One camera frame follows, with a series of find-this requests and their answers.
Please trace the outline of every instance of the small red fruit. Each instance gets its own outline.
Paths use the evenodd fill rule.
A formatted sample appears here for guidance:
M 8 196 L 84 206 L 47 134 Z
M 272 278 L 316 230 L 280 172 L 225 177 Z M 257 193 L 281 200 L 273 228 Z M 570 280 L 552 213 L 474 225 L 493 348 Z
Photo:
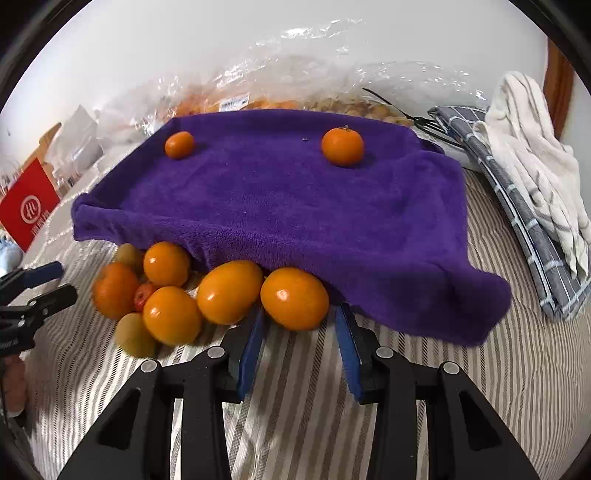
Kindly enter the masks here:
M 153 283 L 142 283 L 135 291 L 134 306 L 136 312 L 141 312 L 148 298 L 156 291 L 156 286 Z

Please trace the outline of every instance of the plastic bag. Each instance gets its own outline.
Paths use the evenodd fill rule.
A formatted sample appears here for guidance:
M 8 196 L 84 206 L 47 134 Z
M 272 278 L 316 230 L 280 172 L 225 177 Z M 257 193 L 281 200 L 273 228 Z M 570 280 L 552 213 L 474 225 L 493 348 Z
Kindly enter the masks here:
M 147 82 L 98 111 L 104 150 L 138 142 L 173 116 L 241 109 L 304 109 L 364 116 L 411 126 L 405 113 L 427 115 L 436 105 L 486 107 L 466 72 L 421 61 L 351 62 L 351 32 L 360 20 L 292 28 L 251 46 L 203 85 L 177 76 Z
M 106 151 L 115 144 L 146 139 L 177 114 L 183 99 L 189 104 L 202 102 L 201 86 L 193 77 L 188 80 L 177 75 L 165 76 L 124 92 L 95 109 L 100 146 Z M 182 113 L 199 112 L 187 108 Z
M 51 141 L 44 160 L 53 166 L 59 193 L 64 194 L 103 154 L 96 129 L 96 122 L 79 106 Z
M 363 87 L 411 116 L 442 104 L 486 106 L 463 71 L 420 61 L 349 62 L 345 42 L 358 23 L 336 20 L 293 28 L 257 42 L 204 85 L 203 104 L 193 111 L 299 108 L 412 123 Z

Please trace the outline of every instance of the bed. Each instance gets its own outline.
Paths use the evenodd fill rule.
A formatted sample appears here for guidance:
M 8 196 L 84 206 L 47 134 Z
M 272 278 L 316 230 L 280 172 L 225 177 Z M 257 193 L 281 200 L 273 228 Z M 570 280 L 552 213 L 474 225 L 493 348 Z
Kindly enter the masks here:
M 57 478 L 84 433 L 141 363 L 113 344 L 114 322 L 105 320 L 90 300 L 93 279 L 116 246 L 75 242 L 70 218 L 73 199 L 91 189 L 125 153 L 111 151 L 81 178 L 24 259 L 26 267 L 61 261 L 66 270 L 62 282 L 79 292 L 74 307 L 38 331 L 37 346 L 26 357 L 31 448 L 47 480 Z M 540 478 L 557 480 L 591 433 L 589 308 L 569 322 L 552 322 L 542 313 L 528 265 L 495 194 L 479 173 L 465 170 L 465 180 L 469 259 L 511 283 L 512 304 L 505 318 L 476 348 L 405 335 L 362 317 L 358 321 L 372 328 L 382 345 L 413 362 L 457 362 L 505 420 Z M 20 300 L 39 293 L 29 291 Z M 188 361 L 219 343 L 223 333 L 209 327 L 195 345 L 166 349 L 159 360 L 163 365 Z M 178 404 L 171 441 L 171 472 L 177 479 L 179 415 Z M 421 403 L 417 417 L 417 478 L 425 480 L 427 432 Z M 359 406 L 349 394 L 331 322 L 305 333 L 272 326 L 252 394 L 241 405 L 225 404 L 224 419 L 234 479 L 365 478 L 375 408 Z

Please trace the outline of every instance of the purple fleece cloth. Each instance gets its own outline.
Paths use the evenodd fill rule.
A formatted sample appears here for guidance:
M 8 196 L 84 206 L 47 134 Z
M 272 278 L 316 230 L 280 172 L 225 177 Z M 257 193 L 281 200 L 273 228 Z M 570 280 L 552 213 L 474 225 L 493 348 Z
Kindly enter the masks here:
M 355 168 L 320 150 L 344 124 L 365 140 Z M 182 130 L 199 147 L 171 160 L 164 142 Z M 166 240 L 207 270 L 241 258 L 298 267 L 393 329 L 476 345 L 511 291 L 468 263 L 462 169 L 427 144 L 405 127 L 332 113 L 175 118 L 76 199 L 74 238 Z

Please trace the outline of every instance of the gray checkered towel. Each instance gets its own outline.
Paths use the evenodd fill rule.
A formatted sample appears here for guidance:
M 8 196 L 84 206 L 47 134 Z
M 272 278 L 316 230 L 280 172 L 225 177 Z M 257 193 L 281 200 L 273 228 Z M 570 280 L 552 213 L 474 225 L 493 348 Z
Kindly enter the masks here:
M 429 114 L 449 136 L 464 145 L 494 189 L 521 244 L 546 315 L 554 320 L 572 319 L 589 295 L 591 277 L 582 282 L 571 278 L 560 246 L 548 237 L 488 147 L 472 133 L 473 125 L 484 121 L 486 112 L 470 107 L 438 106 Z

